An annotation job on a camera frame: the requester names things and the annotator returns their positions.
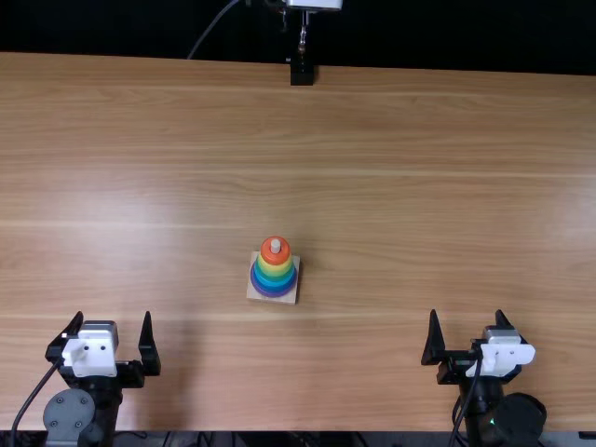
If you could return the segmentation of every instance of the wooden table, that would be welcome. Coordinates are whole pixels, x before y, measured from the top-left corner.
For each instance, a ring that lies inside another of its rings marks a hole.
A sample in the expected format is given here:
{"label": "wooden table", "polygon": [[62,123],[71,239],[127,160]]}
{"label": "wooden table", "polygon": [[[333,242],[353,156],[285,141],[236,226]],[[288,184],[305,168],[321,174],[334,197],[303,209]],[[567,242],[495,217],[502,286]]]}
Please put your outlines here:
{"label": "wooden table", "polygon": [[[596,430],[596,79],[0,56],[0,421],[74,315],[163,375],[118,427],[446,430],[428,312],[465,348],[505,310],[537,348],[507,392]],[[273,234],[299,304],[246,299]],[[40,428],[55,375],[21,424]]]}

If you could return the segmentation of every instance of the black wall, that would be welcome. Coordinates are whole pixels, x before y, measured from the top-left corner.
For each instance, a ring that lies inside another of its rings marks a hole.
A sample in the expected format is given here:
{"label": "black wall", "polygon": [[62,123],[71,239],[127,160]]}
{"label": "black wall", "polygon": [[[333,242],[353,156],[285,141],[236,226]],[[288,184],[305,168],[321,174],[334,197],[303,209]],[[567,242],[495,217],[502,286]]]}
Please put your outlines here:
{"label": "black wall", "polygon": [[[244,0],[196,59],[283,61],[297,37],[263,0]],[[0,49],[184,58],[227,0],[3,0]],[[596,2],[344,0],[318,14],[317,63],[596,74]]]}

